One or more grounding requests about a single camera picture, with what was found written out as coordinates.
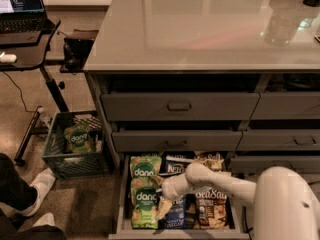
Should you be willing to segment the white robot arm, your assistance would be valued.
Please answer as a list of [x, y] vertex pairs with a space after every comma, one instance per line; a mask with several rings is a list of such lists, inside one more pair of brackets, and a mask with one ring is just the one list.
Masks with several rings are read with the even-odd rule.
[[209, 188], [253, 207], [255, 240], [319, 240], [320, 201], [308, 183], [288, 168], [270, 167], [251, 182], [194, 162], [161, 186], [163, 197], [170, 201]]

